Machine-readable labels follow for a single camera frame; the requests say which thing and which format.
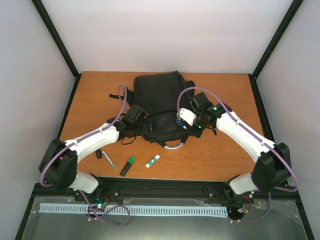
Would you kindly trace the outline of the blue whiteboard marker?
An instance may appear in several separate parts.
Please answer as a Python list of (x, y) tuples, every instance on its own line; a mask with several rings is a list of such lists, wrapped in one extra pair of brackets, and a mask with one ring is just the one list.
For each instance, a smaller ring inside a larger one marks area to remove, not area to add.
[(180, 127), (182, 127), (183, 129), (187, 129), (187, 127), (185, 126), (185, 124), (183, 123), (183, 122), (181, 122), (181, 121), (179, 121), (179, 120), (176, 120), (175, 121)]

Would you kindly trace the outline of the white glue stick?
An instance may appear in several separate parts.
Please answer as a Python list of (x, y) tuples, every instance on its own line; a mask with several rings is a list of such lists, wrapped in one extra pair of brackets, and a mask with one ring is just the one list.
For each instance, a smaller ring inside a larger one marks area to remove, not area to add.
[(145, 164), (145, 167), (146, 167), (146, 168), (149, 168), (149, 167), (152, 166), (159, 158), (160, 158), (160, 155), (159, 155), (159, 154), (155, 155), (148, 163)]

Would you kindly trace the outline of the green highlighter marker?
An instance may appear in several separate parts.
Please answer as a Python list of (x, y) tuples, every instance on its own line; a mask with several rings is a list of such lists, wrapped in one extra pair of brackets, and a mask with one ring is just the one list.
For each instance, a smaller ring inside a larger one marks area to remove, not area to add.
[(135, 157), (134, 156), (131, 156), (126, 164), (124, 165), (124, 167), (122, 168), (121, 172), (120, 172), (120, 176), (124, 177), (127, 172), (129, 171), (129, 169), (131, 168), (131, 166), (133, 165), (134, 161), (135, 161)]

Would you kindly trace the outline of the black student backpack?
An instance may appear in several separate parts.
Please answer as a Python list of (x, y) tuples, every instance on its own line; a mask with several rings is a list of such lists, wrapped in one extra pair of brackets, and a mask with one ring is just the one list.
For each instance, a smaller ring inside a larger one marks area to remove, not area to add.
[(190, 109), (194, 90), (193, 81), (186, 81), (178, 72), (138, 76), (133, 81), (133, 90), (123, 95), (110, 94), (112, 99), (126, 101), (129, 106), (137, 105), (147, 112), (152, 120), (153, 133), (141, 135), (150, 143), (157, 143), (168, 150), (181, 148), (190, 136), (186, 129), (176, 123), (179, 108)]

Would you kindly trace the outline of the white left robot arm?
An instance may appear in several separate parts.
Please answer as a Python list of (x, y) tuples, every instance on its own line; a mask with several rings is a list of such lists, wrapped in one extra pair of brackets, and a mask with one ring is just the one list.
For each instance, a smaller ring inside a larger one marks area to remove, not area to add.
[(96, 177), (78, 170), (78, 164), (100, 148), (135, 138), (147, 129), (147, 112), (132, 105), (126, 113), (109, 119), (100, 127), (74, 139), (52, 140), (38, 167), (40, 184), (58, 191), (74, 189), (85, 192), (92, 201), (103, 198), (104, 188)]

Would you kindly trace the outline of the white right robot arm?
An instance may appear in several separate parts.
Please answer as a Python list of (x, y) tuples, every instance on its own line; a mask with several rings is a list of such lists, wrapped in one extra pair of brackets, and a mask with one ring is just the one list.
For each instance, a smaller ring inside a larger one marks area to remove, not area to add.
[(185, 129), (195, 136), (204, 129), (214, 133), (220, 131), (242, 147), (255, 163), (252, 172), (238, 175), (229, 180), (227, 189), (233, 195), (247, 192), (269, 192), (285, 190), (282, 184), (292, 176), (290, 150), (284, 143), (263, 137), (245, 122), (225, 103), (213, 104), (204, 92), (191, 98), (192, 109), (179, 108), (177, 118), (186, 123)]

